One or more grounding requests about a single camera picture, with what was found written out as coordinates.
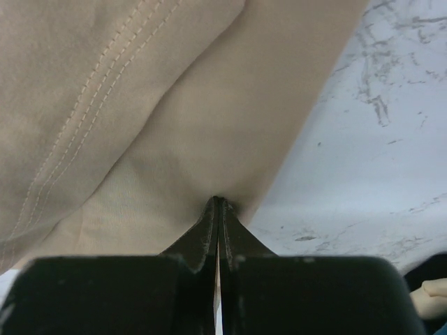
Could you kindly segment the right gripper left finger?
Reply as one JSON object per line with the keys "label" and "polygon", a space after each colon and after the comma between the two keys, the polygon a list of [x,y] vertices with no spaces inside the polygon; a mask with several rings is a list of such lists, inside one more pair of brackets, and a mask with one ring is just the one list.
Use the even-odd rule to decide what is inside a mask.
{"label": "right gripper left finger", "polygon": [[213,334],[219,200],[158,255],[37,258],[1,307],[2,334]]}

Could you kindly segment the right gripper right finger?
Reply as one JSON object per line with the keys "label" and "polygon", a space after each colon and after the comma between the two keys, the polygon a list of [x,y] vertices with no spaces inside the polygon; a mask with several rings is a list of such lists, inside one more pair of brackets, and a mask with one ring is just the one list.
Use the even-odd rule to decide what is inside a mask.
{"label": "right gripper right finger", "polygon": [[404,279],[370,256],[280,256],[217,200],[225,334],[424,334]]}

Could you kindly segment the beige t-shirt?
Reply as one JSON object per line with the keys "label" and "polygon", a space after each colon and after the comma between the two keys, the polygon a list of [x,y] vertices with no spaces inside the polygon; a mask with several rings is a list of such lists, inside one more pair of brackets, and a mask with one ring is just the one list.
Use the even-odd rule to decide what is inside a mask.
{"label": "beige t-shirt", "polygon": [[248,223],[366,1],[2,1],[1,270]]}

